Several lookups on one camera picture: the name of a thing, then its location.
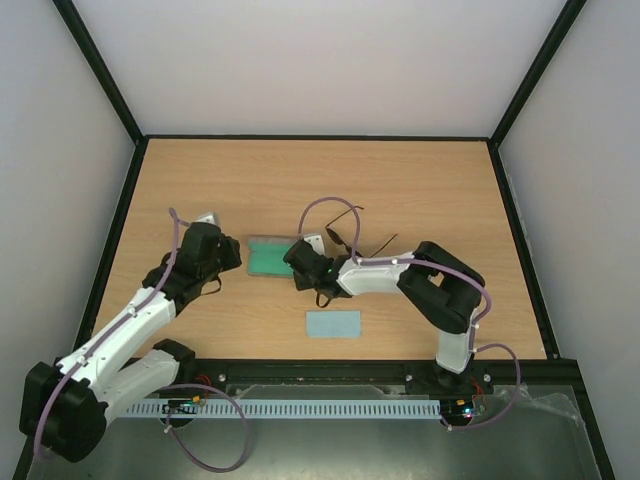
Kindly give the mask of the grey glasses case green lining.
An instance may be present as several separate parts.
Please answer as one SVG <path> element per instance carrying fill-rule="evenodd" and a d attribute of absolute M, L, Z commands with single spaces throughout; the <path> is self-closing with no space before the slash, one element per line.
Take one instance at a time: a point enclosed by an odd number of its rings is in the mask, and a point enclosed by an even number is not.
<path fill-rule="evenodd" d="M 283 258 L 296 241 L 295 237 L 251 236 L 248 239 L 248 274 L 292 278 L 293 270 Z"/>

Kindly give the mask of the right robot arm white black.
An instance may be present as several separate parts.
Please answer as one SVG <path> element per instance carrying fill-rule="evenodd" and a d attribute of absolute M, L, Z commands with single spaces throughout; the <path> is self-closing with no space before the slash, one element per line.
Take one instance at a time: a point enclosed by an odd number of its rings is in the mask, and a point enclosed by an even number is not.
<path fill-rule="evenodd" d="M 364 294 L 402 294 L 438 331 L 436 365 L 429 384 L 445 392 L 466 387 L 479 320 L 492 300 L 483 277 L 434 242 L 404 254 L 335 258 L 299 240 L 284 255 L 296 289 L 313 290 L 327 303 Z"/>

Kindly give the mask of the light blue cleaning cloth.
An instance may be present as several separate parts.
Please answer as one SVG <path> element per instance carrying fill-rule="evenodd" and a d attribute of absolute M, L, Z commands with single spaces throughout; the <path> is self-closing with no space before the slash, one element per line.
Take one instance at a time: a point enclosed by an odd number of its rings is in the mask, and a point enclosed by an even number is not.
<path fill-rule="evenodd" d="M 306 334 L 312 339 L 356 339 L 362 334 L 358 310 L 308 311 Z"/>

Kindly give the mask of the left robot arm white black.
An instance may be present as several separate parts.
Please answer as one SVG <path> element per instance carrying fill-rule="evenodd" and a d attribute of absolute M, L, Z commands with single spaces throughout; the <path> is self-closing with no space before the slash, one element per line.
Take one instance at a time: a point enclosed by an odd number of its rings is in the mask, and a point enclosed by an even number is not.
<path fill-rule="evenodd" d="M 206 284 L 240 264 L 239 243 L 222 232 L 215 214 L 176 231 L 171 251 L 106 327 L 54 364 L 40 362 L 28 372 L 19 429 L 33 439 L 35 450 L 78 462 L 128 408 L 186 381 L 195 354 L 177 341 L 162 340 L 139 360 L 132 356 L 202 296 Z"/>

